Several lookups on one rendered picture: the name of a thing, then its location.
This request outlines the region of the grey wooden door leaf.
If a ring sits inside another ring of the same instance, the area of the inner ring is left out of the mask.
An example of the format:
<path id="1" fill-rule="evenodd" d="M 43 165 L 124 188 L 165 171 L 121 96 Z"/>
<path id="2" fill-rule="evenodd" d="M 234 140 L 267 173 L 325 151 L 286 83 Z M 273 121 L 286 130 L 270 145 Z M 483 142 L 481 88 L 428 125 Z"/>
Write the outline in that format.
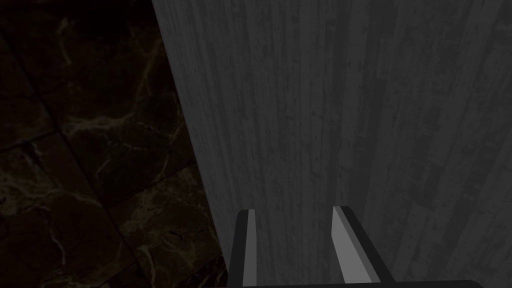
<path id="1" fill-rule="evenodd" d="M 512 0 L 152 0 L 226 265 L 342 280 L 348 206 L 396 281 L 512 288 Z"/>

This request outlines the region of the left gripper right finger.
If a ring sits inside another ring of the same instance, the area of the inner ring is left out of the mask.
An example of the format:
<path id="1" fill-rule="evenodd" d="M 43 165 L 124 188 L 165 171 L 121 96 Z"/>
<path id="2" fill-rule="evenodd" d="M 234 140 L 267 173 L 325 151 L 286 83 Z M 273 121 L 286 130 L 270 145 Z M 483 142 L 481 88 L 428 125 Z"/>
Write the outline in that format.
<path id="1" fill-rule="evenodd" d="M 333 207 L 331 238 L 345 283 L 396 282 L 350 207 Z"/>

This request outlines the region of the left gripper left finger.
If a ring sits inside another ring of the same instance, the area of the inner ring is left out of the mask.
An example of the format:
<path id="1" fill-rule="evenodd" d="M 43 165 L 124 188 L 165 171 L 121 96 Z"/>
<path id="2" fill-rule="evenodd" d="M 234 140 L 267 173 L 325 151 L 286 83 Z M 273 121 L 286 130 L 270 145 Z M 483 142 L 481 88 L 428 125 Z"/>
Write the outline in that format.
<path id="1" fill-rule="evenodd" d="M 242 209 L 236 224 L 228 269 L 228 288 L 257 286 L 257 232 L 254 209 Z"/>

